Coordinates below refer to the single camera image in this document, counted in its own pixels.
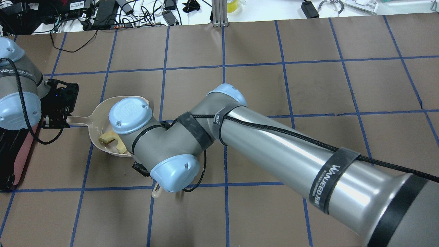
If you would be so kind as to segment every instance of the beige plastic ladle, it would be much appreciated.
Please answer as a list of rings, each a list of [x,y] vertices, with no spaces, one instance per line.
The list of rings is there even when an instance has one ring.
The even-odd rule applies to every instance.
[[[113,141],[108,144],[104,144],[99,141],[99,137],[103,133],[112,130],[112,126],[110,124],[110,121],[108,120],[108,114],[110,113],[111,108],[117,102],[128,97],[141,98],[149,104],[149,101],[147,99],[139,96],[112,97],[104,100],[101,104],[99,104],[90,116],[69,116],[67,117],[67,123],[76,126],[87,126],[90,140],[92,141],[93,145],[95,145],[98,149],[114,156],[130,158],[130,153],[118,152],[118,150],[116,149],[117,141]]]

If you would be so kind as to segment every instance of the black cable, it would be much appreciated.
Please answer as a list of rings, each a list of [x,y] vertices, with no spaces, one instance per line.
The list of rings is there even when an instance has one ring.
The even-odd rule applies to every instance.
[[[20,101],[22,104],[22,109],[23,109],[23,114],[24,114],[24,118],[25,118],[25,122],[26,122],[26,127],[28,128],[28,131],[30,133],[30,135],[39,143],[43,144],[43,145],[48,145],[53,143],[54,141],[56,141],[62,134],[62,131],[64,130],[64,125],[61,125],[61,129],[59,130],[58,134],[50,141],[48,142],[43,142],[41,141],[33,132],[32,126],[30,126],[30,122],[29,122],[29,117],[27,114],[27,110],[26,110],[26,104],[25,104],[25,98],[23,96],[23,88],[22,88],[22,83],[20,81],[20,75],[18,73],[17,67],[15,67],[15,64],[12,60],[10,60],[9,58],[0,58],[0,61],[7,61],[15,74],[15,80],[17,81],[17,88],[18,88],[18,95],[20,96]],[[67,120],[67,115],[64,115],[64,123],[66,123]]]
[[[98,32],[99,30],[96,30],[96,32],[94,33],[94,35],[85,43],[85,44],[83,44],[81,47],[79,47],[78,49],[76,49],[76,50],[74,50],[74,51],[68,51],[68,50],[64,50],[64,49],[61,49],[61,48],[58,48],[58,47],[56,47],[55,46],[55,42],[54,42],[54,39],[53,39],[53,37],[52,37],[52,32],[50,33],[50,40],[52,41],[52,46],[55,48],[55,49],[57,49],[57,50],[59,50],[59,51],[65,51],[65,52],[70,52],[70,53],[75,53],[75,52],[77,52],[77,51],[79,51],[79,50],[81,50],[82,48],[84,48],[86,45],[88,45],[88,43],[90,43],[96,36],[97,36],[97,32]]]
[[[204,3],[206,3],[207,5],[209,5],[210,7],[212,7],[212,5],[210,5],[208,2],[206,2],[205,0],[201,0],[201,1],[203,1]]]
[[[204,150],[204,166],[203,166],[203,171],[201,172],[200,179],[192,188],[183,189],[184,192],[192,192],[201,184],[201,180],[203,180],[203,177],[204,177],[204,172],[206,171],[206,164],[207,164],[207,152],[206,152],[206,150]]]
[[[183,25],[183,24],[181,23],[181,15],[180,15],[180,11],[178,10],[178,7],[177,7],[177,6],[175,6],[175,8],[177,9],[178,18],[180,19],[180,25]]]
[[[192,116],[194,118],[213,118],[215,115],[192,115]],[[257,129],[261,129],[261,130],[265,130],[265,131],[275,131],[275,132],[287,134],[287,135],[290,135],[290,136],[299,138],[301,140],[310,142],[310,143],[312,143],[314,145],[317,145],[319,147],[322,147],[324,149],[327,149],[327,150],[330,150],[330,151],[333,151],[333,152],[336,152],[338,150],[337,147],[334,147],[334,146],[331,146],[329,144],[317,141],[315,139],[309,138],[307,136],[304,136],[302,134],[299,134],[299,133],[296,133],[296,132],[293,132],[293,131],[288,131],[286,129],[277,128],[277,127],[270,126],[270,125],[264,125],[264,124],[258,124],[258,123],[250,123],[250,122],[242,121],[242,120],[236,119],[234,117],[230,117],[230,116],[224,116],[224,119],[236,122],[236,123],[241,124],[241,125],[252,127],[252,128],[257,128]],[[397,170],[397,171],[402,171],[402,172],[406,172],[406,173],[413,173],[413,174],[415,174],[415,175],[417,175],[417,176],[419,176],[421,178],[426,178],[428,180],[431,180],[431,181],[439,183],[439,177],[436,177],[434,175],[431,175],[431,174],[428,174],[428,173],[425,173],[425,172],[422,172],[422,171],[417,171],[417,170],[414,170],[414,169],[410,169],[410,168],[407,168],[407,167],[402,167],[402,166],[395,165],[395,164],[392,164],[392,163],[387,163],[387,162],[384,162],[384,161],[375,160],[375,159],[372,159],[372,158],[369,158],[369,157],[365,157],[365,156],[362,156],[362,155],[358,156],[356,158],[356,160],[364,161],[364,162],[367,162],[367,163],[372,163],[372,164],[375,164],[375,165],[378,165],[378,166],[390,168],[390,169]]]
[[[152,19],[154,20],[154,23],[155,23],[155,12],[157,11],[157,10],[159,10],[162,6],[160,5],[160,7],[158,7],[157,9],[155,9],[155,4],[158,2],[158,0],[155,0],[154,1],[154,4],[152,5]]]

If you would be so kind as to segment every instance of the power adapter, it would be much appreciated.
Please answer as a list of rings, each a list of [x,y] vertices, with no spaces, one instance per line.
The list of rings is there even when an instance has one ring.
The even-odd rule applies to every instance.
[[[169,26],[178,26],[180,23],[175,18],[174,14],[170,10],[165,10],[162,12],[162,16]]]
[[[304,0],[301,9],[307,19],[319,18],[319,12],[317,12],[316,8],[314,7],[313,3],[311,3],[311,1]]]
[[[163,5],[165,10],[175,10],[177,8],[177,0],[165,0]]]

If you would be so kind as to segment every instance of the blue tape grid line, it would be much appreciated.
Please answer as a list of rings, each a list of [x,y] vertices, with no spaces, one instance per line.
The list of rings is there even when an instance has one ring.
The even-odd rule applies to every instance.
[[[288,85],[287,69],[285,67],[284,49],[282,47],[282,39],[281,39],[281,34],[279,32],[279,26],[277,24],[277,20],[274,21],[274,24],[276,26],[277,39],[279,41],[279,49],[281,51],[282,68],[283,68],[283,71],[284,71],[285,90],[286,90],[286,94],[287,94],[288,107],[289,107],[289,110],[290,110],[291,126],[293,128],[295,128],[293,107],[291,105],[291,98],[290,98],[290,88],[289,88],[289,85]],[[313,247],[313,236],[312,236],[312,233],[311,233],[311,226],[310,226],[310,223],[309,223],[309,215],[308,215],[308,206],[306,204],[306,199],[305,198],[303,198],[303,213],[305,215],[306,233],[308,234],[308,243],[309,243],[309,246]]]
[[[331,20],[331,18],[328,18],[328,20],[329,20],[329,24],[331,25],[332,34],[333,34],[334,39],[335,39],[335,44],[337,45],[338,53],[340,54],[340,60],[342,61],[343,70],[345,72],[346,81],[348,83],[349,90],[350,90],[350,93],[352,96],[352,101],[354,103],[356,115],[358,117],[358,122],[360,123],[361,133],[363,134],[363,139],[364,139],[364,144],[366,145],[367,155],[371,158],[372,157],[371,149],[369,148],[369,142],[367,141],[366,132],[365,132],[364,126],[363,126],[363,121],[361,120],[360,111],[358,110],[358,105],[357,105],[357,102],[355,99],[354,90],[352,88],[351,80],[349,79],[348,70],[346,68],[345,60],[343,59],[342,50],[340,48],[340,44],[338,43],[337,34],[335,33],[335,29],[334,29],[334,25],[332,24],[332,20]]]
[[[224,26],[221,27],[221,46],[223,55],[223,84],[226,83],[226,38]],[[226,247],[230,247],[229,227],[229,178],[227,173],[227,147],[224,146],[224,210],[226,220]]]
[[[434,56],[417,56],[417,57],[403,57],[403,59],[421,59],[421,58],[439,58],[439,55]],[[345,62],[357,62],[357,61],[376,61],[376,60],[400,60],[401,58],[356,58],[356,59],[344,59]],[[294,61],[284,62],[285,64],[302,64],[302,63],[326,63],[326,62],[341,62],[340,59],[336,60],[314,60],[314,61]],[[166,70],[179,70],[179,69],[209,69],[209,68],[221,68],[221,67],[247,67],[247,66],[265,66],[265,65],[282,65],[282,62],[268,62],[268,63],[248,63],[248,64],[224,64],[224,65],[207,65],[207,66],[190,66],[190,67],[171,67]],[[162,71],[163,68],[152,69],[122,69],[122,70],[109,70],[108,73],[125,73],[125,72],[141,72],[141,71]],[[87,75],[87,74],[104,74],[107,71],[91,71],[91,72],[72,72],[72,73],[53,73],[45,74],[45,76],[74,76],[74,75]]]
[[[406,62],[404,61],[405,58],[403,57],[403,55],[401,54],[401,51],[399,50],[399,47],[398,47],[398,44],[396,42],[395,36],[393,35],[392,29],[390,28],[389,22],[387,21],[387,17],[385,15],[383,15],[383,19],[384,19],[384,22],[385,22],[385,24],[387,26],[387,29],[389,30],[390,36],[392,37],[393,44],[395,45],[396,51],[398,52],[399,58],[401,59],[401,62],[403,64],[404,70],[406,71],[407,77],[409,78],[409,81],[410,81],[410,84],[411,84],[411,86],[413,88],[413,91],[416,94],[416,98],[417,98],[417,100],[419,102],[419,105],[421,106],[421,109],[424,109],[421,97],[419,96],[419,92],[417,91],[416,85],[413,82],[413,79],[412,79],[412,77],[410,75],[409,69],[407,68]],[[433,127],[433,124],[432,124],[432,122],[430,120],[430,117],[428,116],[428,113],[426,111],[424,111],[424,114],[425,114],[425,118],[427,119],[427,122],[428,122],[428,124],[430,126],[430,129],[431,129],[431,131],[433,133],[433,136],[434,136],[434,138],[436,140],[436,144],[439,147],[439,138],[438,138],[438,135],[437,135],[437,133],[436,133],[434,127]]]
[[[110,70],[111,60],[113,58],[113,51],[114,51],[114,46],[116,44],[116,38],[117,38],[117,30],[114,32],[114,36],[113,36],[113,44],[112,44],[112,47],[111,47],[110,57],[108,58],[107,71],[106,71],[106,74],[105,74],[104,85],[102,86],[102,93],[101,93],[100,102],[102,102],[104,100],[105,86],[107,84],[108,71]],[[73,247],[73,243],[75,242],[76,229],[77,229],[77,226],[78,226],[79,215],[81,213],[82,200],[83,200],[83,197],[84,197],[85,185],[86,185],[86,182],[87,182],[87,175],[88,175],[88,170],[89,170],[89,167],[90,167],[90,161],[91,161],[92,152],[93,152],[93,143],[90,143],[90,150],[89,150],[89,153],[88,153],[87,165],[86,165],[86,169],[85,169],[85,173],[84,173],[84,179],[83,179],[83,184],[82,184],[82,188],[81,188],[81,194],[79,196],[78,210],[76,212],[75,223],[73,224],[73,230],[72,230],[72,237],[70,239],[70,247]]]
[[[166,46],[165,46],[165,59],[163,61],[163,81],[162,81],[162,97],[160,99],[160,114],[158,117],[158,120],[162,120],[163,116],[163,101],[165,97],[165,80],[166,80],[166,64],[168,61],[168,47],[169,47],[169,31],[170,28],[168,27],[166,31]],[[149,220],[148,220],[148,232],[147,232],[147,239],[146,239],[146,246],[151,246],[151,230],[152,230],[152,217],[153,217],[153,211],[154,211],[154,198],[151,197],[151,202],[149,204]]]
[[[229,178],[227,173],[227,147],[224,146],[224,203],[226,215],[226,247],[230,247],[229,231]]]
[[[221,46],[223,51],[223,83],[226,83],[226,38],[224,26],[221,27]]]
[[[6,213],[4,215],[3,222],[0,227],[0,238],[1,235],[3,234],[4,226],[6,225],[7,216],[9,215],[9,211],[11,210],[12,201],[14,200],[14,197],[15,197],[15,191],[12,192],[11,198],[9,199],[9,204],[7,205]]]
[[[111,66],[111,61],[113,59],[113,52],[114,52],[114,46],[116,44],[116,39],[117,39],[117,30],[114,32],[113,44],[111,46],[111,52],[110,52],[110,58],[108,59],[107,71],[105,71],[104,85],[102,87],[101,100],[99,102],[104,101],[105,88],[107,86],[108,73],[110,72],[110,66]]]

